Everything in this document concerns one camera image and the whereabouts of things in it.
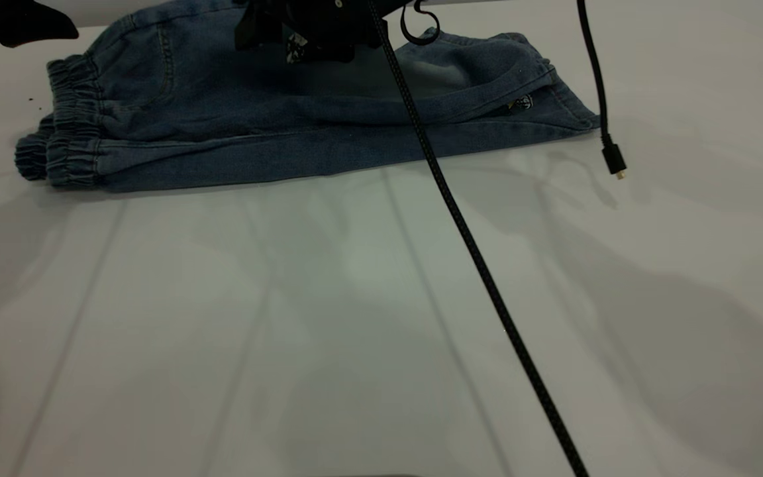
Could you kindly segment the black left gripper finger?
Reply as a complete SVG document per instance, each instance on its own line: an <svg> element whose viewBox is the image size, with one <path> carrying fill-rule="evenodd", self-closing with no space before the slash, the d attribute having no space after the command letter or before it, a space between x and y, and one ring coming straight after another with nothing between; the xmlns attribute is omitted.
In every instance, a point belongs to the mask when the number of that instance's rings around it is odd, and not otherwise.
<svg viewBox="0 0 763 477"><path fill-rule="evenodd" d="M0 45L6 48L77 38L76 25L57 9L36 1L0 1Z"/></svg>

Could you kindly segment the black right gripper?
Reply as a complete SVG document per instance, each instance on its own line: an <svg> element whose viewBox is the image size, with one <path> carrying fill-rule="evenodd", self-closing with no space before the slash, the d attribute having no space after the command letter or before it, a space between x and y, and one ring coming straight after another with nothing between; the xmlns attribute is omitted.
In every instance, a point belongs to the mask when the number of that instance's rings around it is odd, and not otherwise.
<svg viewBox="0 0 763 477"><path fill-rule="evenodd" d="M236 51L263 44L285 46L288 64L343 62L357 46L379 48L388 38L384 16L399 10L403 36L420 46L407 30L408 1L242 1L244 15L234 29Z"/></svg>

